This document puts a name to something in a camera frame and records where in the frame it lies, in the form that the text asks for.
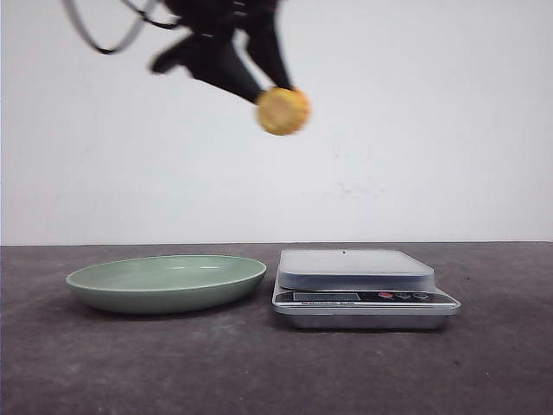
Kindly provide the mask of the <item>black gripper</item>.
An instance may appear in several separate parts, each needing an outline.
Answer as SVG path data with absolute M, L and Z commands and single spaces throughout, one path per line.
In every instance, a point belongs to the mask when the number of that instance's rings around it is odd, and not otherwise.
M 165 1 L 176 17 L 165 29 L 187 27 L 191 34 L 160 53 L 152 73 L 185 67 L 195 79 L 255 103 L 262 88 L 238 57 L 233 36 L 248 36 L 248 55 L 280 88 L 292 89 L 276 31 L 277 1 Z

